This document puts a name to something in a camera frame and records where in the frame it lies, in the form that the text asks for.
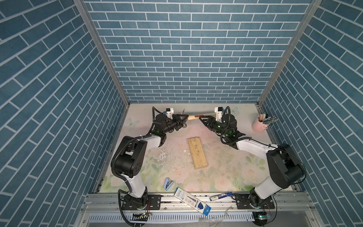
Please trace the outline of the wooden claw hammer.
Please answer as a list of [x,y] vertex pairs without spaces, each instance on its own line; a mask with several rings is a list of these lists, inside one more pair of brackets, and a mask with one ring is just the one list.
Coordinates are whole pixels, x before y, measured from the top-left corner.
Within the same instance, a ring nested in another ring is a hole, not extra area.
[[[216,116],[215,113],[202,113],[202,114],[208,114],[208,115],[211,115],[211,116]],[[189,115],[188,121],[199,119],[199,116],[202,115],[202,114]]]

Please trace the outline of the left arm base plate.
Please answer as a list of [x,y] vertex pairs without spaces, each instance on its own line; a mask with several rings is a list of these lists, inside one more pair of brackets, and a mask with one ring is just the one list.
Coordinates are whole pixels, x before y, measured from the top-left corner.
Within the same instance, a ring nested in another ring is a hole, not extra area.
[[159,194],[151,194],[147,197],[134,198],[130,195],[125,195],[121,202],[122,209],[127,211],[136,210],[160,210],[162,196]]

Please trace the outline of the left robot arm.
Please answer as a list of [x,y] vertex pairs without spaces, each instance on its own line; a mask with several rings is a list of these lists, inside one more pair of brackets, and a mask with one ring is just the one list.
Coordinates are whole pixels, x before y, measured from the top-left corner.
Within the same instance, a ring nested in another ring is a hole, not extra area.
[[122,179],[128,187],[128,195],[135,199],[147,197],[147,187],[139,175],[146,151],[161,147],[167,133],[186,127],[187,114],[175,114],[168,108],[160,112],[152,108],[152,125],[146,135],[125,136],[111,160],[112,174]]

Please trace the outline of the wooden plank with nails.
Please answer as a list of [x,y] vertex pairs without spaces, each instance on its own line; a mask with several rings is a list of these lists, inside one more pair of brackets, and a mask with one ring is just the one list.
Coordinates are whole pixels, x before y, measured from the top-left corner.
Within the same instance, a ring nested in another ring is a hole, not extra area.
[[207,167],[208,163],[199,137],[189,138],[188,143],[193,158],[194,168],[200,169]]

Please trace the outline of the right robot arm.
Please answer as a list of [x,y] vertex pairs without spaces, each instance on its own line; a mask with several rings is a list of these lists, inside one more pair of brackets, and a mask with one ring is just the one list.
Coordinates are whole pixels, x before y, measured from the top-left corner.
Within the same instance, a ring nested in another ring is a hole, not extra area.
[[230,107],[217,107],[215,116],[200,116],[200,121],[216,133],[222,144],[237,150],[247,151],[268,164],[269,175],[260,184],[250,190],[249,200],[258,203],[273,194],[298,184],[300,178],[306,178],[306,168],[296,153],[287,144],[266,144],[246,136],[237,129],[237,120]]

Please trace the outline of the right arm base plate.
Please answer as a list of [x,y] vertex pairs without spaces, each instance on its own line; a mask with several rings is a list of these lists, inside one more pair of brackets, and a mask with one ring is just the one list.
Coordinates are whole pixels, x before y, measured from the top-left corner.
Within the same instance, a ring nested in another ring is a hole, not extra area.
[[233,194],[232,198],[236,202],[237,209],[248,210],[248,209],[274,209],[275,203],[272,197],[261,199],[256,195],[251,194]]

